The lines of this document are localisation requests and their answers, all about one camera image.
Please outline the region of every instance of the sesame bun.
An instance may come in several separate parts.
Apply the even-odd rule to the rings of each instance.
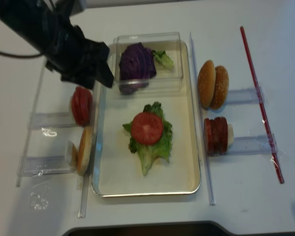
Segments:
[[[209,107],[215,87],[215,68],[211,60],[206,61],[198,75],[198,91],[201,106],[206,109]]]
[[[225,67],[219,65],[215,68],[215,89],[212,101],[210,103],[210,108],[212,110],[220,109],[227,97],[229,78]]]
[[[89,165],[89,156],[92,148],[92,127],[86,126],[80,140],[78,160],[77,160],[77,173],[83,176]]]

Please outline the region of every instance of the white table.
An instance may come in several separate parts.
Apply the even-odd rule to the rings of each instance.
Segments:
[[[118,35],[179,31],[189,45],[191,31],[197,69],[207,59],[223,64],[231,76],[231,89],[253,85],[239,31],[244,25],[270,126],[286,153],[280,159],[285,184],[278,183],[269,156],[237,156],[211,165],[215,206],[208,204],[202,164],[200,190],[187,197],[105,200],[90,188],[85,219],[77,218],[77,177],[51,177],[48,207],[34,211],[30,208],[32,179],[23,179],[20,188],[15,183],[43,59],[0,57],[0,236],[62,235],[78,227],[187,221],[213,221],[234,234],[295,231],[295,0],[209,0],[89,9],[73,17],[72,23],[81,27],[86,38],[107,44]],[[35,52],[2,23],[0,49]],[[261,117],[257,108],[252,115],[243,108],[240,116],[228,113],[228,121],[237,121],[235,133],[247,135],[262,127],[257,123],[245,127],[243,120],[254,116]]]

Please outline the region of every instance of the red straw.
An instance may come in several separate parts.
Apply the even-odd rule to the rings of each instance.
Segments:
[[[242,40],[243,40],[244,45],[245,45],[245,50],[246,50],[247,59],[248,59],[249,66],[250,66],[252,79],[254,81],[255,88],[256,88],[259,100],[261,101],[260,87],[259,87],[259,84],[258,84],[255,68],[254,68],[254,65],[253,65],[252,60],[251,60],[251,56],[250,56],[250,52],[249,52],[249,48],[248,48],[248,43],[247,43],[247,39],[246,39],[246,35],[245,35],[245,31],[244,31],[243,26],[240,27],[240,32],[241,32]],[[266,133],[267,133],[267,135],[269,137],[269,143],[270,143],[271,151],[272,151],[272,162],[274,162],[275,171],[276,171],[277,177],[279,178],[280,183],[284,183],[284,179],[283,179],[283,176],[282,176],[280,164],[279,164],[279,161],[277,159],[277,154],[276,154],[276,149],[275,149],[275,144],[274,144],[275,142],[273,140],[270,125],[269,125],[269,122],[268,122],[267,117],[266,117],[265,106],[264,106],[264,104],[262,102],[260,102],[259,105],[260,105],[260,109],[261,109],[261,113],[262,113],[263,122],[265,124],[265,130],[266,130]]]

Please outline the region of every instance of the tomato slice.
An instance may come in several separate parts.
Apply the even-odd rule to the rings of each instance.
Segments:
[[[158,115],[141,112],[132,121],[131,136],[140,144],[153,145],[160,140],[163,130],[163,122]]]
[[[80,92],[80,107],[83,121],[85,124],[89,123],[89,100],[85,91]]]
[[[75,119],[75,122],[79,126],[83,126],[84,122],[83,122],[83,118],[81,115],[80,99],[79,99],[79,96],[76,92],[74,92],[72,99],[71,99],[71,110],[72,110],[72,114]]]
[[[77,86],[72,97],[72,113],[78,125],[85,126],[89,124],[91,102],[91,92],[86,88]]]

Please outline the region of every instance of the clear plastic holder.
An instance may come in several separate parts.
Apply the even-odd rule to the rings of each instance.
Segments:
[[[190,58],[191,58],[191,67],[192,74],[195,79],[197,79],[197,69],[195,65],[194,59],[194,47],[193,41],[191,37],[191,33],[189,35],[189,45],[190,45]],[[200,104],[199,93],[196,92],[197,102]],[[241,90],[230,90],[225,102],[225,105],[233,105],[233,104],[252,104],[252,103],[264,103],[264,96],[262,94],[262,90],[259,87],[257,91],[255,88],[241,89]],[[206,185],[208,191],[209,204],[211,206],[216,204],[211,170],[210,170],[210,159],[214,158],[214,155],[208,155],[206,152],[206,148],[204,145],[205,134],[204,134],[204,115],[202,107],[198,107],[198,116],[200,117],[200,136],[202,139],[202,147],[203,147],[203,157],[204,157],[204,167],[205,167],[205,175],[206,175]],[[234,143],[229,147],[228,151],[224,155],[256,155],[256,154],[272,154],[277,151],[277,146],[275,142],[275,138],[273,134],[265,134],[260,136],[247,136],[247,137],[235,137]]]
[[[49,72],[43,63],[32,113],[29,116],[26,142],[19,161],[17,187],[21,185],[22,177],[41,178],[42,175],[75,172],[75,168],[66,162],[64,156],[67,142],[72,141],[77,146],[83,131],[83,128],[75,123],[69,108],[70,97],[75,87],[74,84],[61,82],[58,75]],[[100,84],[95,83],[90,111],[90,125],[93,127],[94,137],[96,137],[96,128],[94,129],[93,124],[97,124],[94,120],[98,89],[100,89]],[[90,170],[87,169],[85,175],[81,177],[83,184],[78,218],[84,218],[86,215],[89,176]],[[36,192],[35,190],[32,193],[31,205],[35,209],[44,210],[47,205],[37,203],[40,201],[41,194]]]
[[[34,176],[31,178],[30,208],[34,211],[46,210],[50,192],[51,176]]]
[[[29,116],[29,120],[33,122],[28,123],[28,129],[49,128],[68,128],[77,126],[69,112],[59,113],[36,113]]]
[[[166,51],[166,54],[174,62],[173,70],[165,69],[158,63],[155,64],[157,74],[151,79],[121,80],[119,62],[121,54],[127,46],[135,43],[142,43],[145,48],[155,51]],[[142,34],[119,36],[114,40],[116,46],[116,70],[115,82],[119,88],[118,93],[136,94],[153,92],[179,91],[182,80],[182,62],[179,32]]]

